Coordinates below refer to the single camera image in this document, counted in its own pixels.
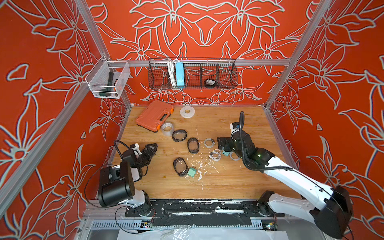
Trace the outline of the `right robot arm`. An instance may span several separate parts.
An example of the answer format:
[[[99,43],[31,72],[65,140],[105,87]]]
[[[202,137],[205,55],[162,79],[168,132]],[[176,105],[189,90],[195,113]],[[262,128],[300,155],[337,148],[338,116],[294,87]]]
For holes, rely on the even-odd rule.
[[[273,214],[290,215],[316,225],[324,234],[342,239],[353,216],[349,192],[341,187],[320,183],[290,167],[274,153],[258,148],[244,130],[245,113],[239,121],[230,125],[230,137],[217,139],[219,149],[235,154],[238,160],[251,171],[266,174],[302,196],[294,199],[265,191],[258,199],[262,216]]]

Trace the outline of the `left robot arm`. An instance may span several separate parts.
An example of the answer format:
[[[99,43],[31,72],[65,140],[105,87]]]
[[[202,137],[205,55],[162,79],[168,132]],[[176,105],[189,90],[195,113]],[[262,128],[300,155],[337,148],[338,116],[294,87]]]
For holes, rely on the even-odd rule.
[[[147,169],[158,150],[158,144],[147,144],[140,150],[139,144],[128,146],[120,140],[114,140],[114,147],[120,156],[118,165],[106,164],[98,168],[94,175],[99,174],[98,201],[90,202],[87,189],[84,188],[86,202],[96,208],[111,208],[119,205],[129,208],[142,208],[150,211],[150,198],[145,191],[135,188],[138,182],[147,175]]]

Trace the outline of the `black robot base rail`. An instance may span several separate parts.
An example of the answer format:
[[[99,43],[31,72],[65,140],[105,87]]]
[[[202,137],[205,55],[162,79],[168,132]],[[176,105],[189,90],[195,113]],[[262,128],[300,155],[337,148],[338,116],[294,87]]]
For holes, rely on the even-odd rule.
[[[176,228],[227,228],[274,230],[284,214],[267,217],[259,213],[256,200],[152,200],[152,211],[126,210],[124,220],[133,220],[132,229],[168,230]]]

